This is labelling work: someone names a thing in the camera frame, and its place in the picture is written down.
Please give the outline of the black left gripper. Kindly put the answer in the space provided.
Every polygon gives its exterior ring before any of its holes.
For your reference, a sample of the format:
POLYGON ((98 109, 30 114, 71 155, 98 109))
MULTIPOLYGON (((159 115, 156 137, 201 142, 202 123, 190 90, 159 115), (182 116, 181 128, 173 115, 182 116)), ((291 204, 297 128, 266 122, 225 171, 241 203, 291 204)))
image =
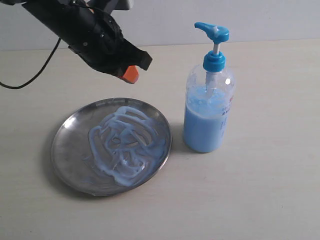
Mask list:
POLYGON ((153 60, 126 42, 112 16, 83 0, 28 0, 22 7, 98 72, 135 84, 140 76, 137 67, 146 71, 153 60))

